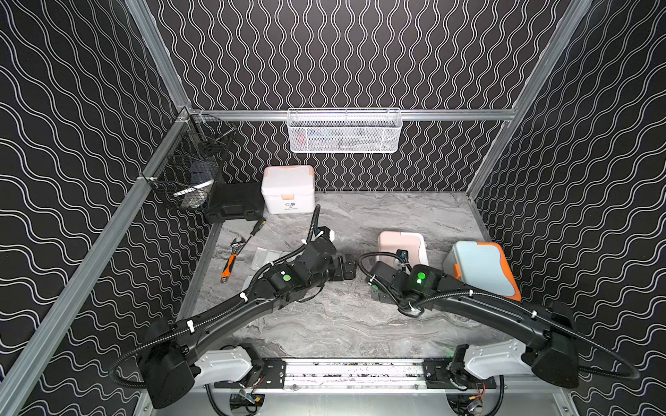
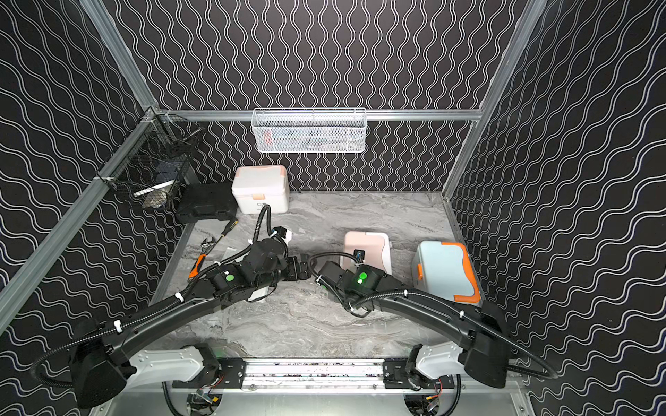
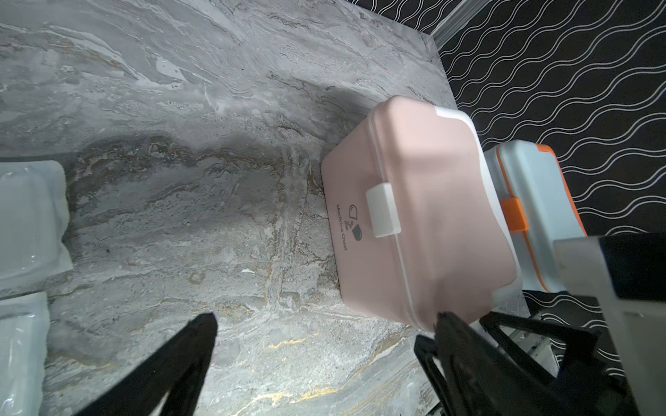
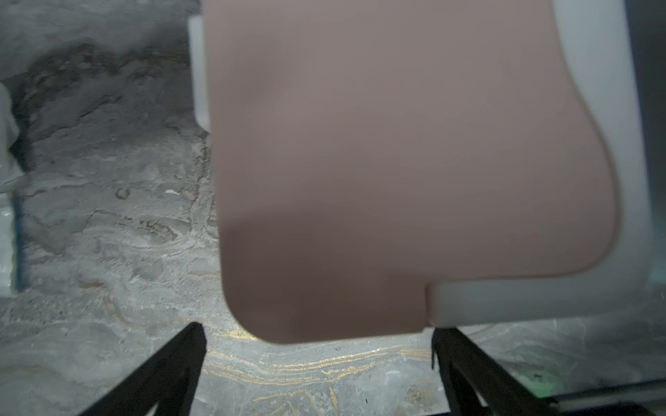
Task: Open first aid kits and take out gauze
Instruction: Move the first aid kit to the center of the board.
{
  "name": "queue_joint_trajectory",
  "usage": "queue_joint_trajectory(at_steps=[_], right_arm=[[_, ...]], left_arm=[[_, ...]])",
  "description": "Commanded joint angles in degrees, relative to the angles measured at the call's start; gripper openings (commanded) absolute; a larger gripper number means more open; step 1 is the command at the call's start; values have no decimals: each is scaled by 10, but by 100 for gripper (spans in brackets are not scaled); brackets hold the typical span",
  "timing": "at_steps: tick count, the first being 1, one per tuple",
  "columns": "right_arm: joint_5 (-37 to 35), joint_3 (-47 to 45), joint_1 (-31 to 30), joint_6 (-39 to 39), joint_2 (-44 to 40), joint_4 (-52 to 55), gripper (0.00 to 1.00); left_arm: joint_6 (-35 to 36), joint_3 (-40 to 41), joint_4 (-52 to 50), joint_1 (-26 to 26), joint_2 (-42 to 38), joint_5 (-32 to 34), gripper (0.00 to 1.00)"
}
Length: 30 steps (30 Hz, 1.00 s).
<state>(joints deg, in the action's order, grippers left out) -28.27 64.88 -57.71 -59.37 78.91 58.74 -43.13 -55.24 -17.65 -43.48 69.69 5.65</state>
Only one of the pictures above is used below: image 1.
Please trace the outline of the pink first aid box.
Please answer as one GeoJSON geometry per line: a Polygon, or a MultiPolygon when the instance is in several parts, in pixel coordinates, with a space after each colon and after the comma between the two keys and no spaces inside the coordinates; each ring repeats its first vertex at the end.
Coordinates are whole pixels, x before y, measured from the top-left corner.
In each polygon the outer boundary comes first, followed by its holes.
{"type": "Polygon", "coordinates": [[[397,254],[411,266],[428,265],[425,239],[417,232],[384,231],[378,237],[377,249],[397,254]]]}

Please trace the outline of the white first aid box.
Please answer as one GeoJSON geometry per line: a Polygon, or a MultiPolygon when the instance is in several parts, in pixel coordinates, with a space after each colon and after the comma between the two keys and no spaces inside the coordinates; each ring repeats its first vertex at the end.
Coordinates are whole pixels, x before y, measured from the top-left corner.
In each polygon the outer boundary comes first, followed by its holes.
{"type": "Polygon", "coordinates": [[[312,166],[269,166],[261,184],[265,208],[272,215],[313,213],[315,173],[312,166]]]}

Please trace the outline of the white gauze packet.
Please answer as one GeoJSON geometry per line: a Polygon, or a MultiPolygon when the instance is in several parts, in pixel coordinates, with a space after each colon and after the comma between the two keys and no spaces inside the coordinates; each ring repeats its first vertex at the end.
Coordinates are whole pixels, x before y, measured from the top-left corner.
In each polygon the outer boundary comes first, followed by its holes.
{"type": "Polygon", "coordinates": [[[258,247],[255,251],[253,261],[251,262],[251,268],[253,270],[259,270],[262,266],[266,265],[267,263],[274,262],[284,255],[285,252],[283,251],[258,247]]]}
{"type": "Polygon", "coordinates": [[[253,292],[257,288],[257,285],[258,285],[259,281],[260,281],[260,277],[248,277],[244,281],[243,291],[246,294],[249,294],[249,293],[253,292]]]}

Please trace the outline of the light blue first aid box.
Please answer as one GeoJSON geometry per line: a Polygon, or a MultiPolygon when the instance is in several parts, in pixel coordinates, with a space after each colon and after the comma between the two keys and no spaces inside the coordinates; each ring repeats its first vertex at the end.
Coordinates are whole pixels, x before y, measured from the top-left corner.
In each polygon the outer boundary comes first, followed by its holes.
{"type": "Polygon", "coordinates": [[[445,257],[442,267],[465,284],[514,301],[522,300],[504,251],[496,243],[459,241],[445,257]]]}

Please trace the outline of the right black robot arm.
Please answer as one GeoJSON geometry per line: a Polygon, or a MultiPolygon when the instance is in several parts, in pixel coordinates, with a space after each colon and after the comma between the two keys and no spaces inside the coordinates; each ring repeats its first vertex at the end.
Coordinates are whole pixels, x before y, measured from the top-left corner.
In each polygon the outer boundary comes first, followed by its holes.
{"type": "Polygon", "coordinates": [[[637,380],[639,370],[624,357],[587,338],[575,329],[572,310],[565,304],[547,305],[515,301],[466,284],[427,265],[399,268],[383,263],[384,252],[371,252],[371,269],[358,265],[369,286],[388,296],[399,312],[420,317],[425,310],[440,310],[486,325],[509,336],[509,341],[456,348],[449,373],[457,383],[499,375],[534,374],[560,388],[575,389],[581,374],[617,380],[637,380]],[[613,372],[586,367],[579,361],[579,343],[587,343],[623,365],[613,372]]]}

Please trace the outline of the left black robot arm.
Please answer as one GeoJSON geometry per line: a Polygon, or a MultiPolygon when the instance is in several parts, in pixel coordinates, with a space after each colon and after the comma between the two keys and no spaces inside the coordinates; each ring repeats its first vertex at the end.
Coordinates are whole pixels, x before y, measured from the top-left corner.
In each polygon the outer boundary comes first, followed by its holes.
{"type": "Polygon", "coordinates": [[[312,213],[305,242],[263,265],[239,294],[174,324],[153,322],[147,340],[110,366],[111,381],[147,391],[156,409],[171,406],[193,388],[225,379],[204,358],[227,336],[291,303],[310,301],[329,282],[354,278],[353,258],[338,253],[330,230],[319,227],[320,211],[317,206],[312,213]]]}

